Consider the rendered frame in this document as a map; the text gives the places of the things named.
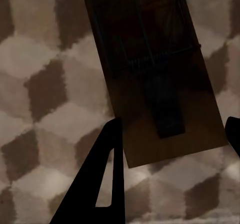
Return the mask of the mousetrap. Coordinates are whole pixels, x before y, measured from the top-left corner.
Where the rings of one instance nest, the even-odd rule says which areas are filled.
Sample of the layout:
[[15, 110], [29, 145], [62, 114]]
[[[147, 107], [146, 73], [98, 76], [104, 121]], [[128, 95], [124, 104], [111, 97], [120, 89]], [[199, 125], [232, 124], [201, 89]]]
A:
[[186, 0], [84, 0], [128, 168], [229, 145]]

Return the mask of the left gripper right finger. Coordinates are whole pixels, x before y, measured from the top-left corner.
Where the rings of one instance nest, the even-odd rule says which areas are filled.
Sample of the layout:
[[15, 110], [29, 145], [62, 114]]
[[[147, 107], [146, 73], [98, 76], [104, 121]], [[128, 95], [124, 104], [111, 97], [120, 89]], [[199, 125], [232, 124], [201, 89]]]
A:
[[225, 131], [228, 141], [240, 157], [240, 119], [228, 117]]

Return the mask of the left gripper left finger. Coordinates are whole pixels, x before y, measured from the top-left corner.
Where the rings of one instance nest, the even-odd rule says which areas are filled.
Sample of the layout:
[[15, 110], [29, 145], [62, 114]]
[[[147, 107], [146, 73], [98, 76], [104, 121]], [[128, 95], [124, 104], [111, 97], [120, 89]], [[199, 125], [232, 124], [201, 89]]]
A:
[[[50, 224], [125, 224], [122, 117], [107, 122]], [[95, 207], [114, 148], [112, 203]]]

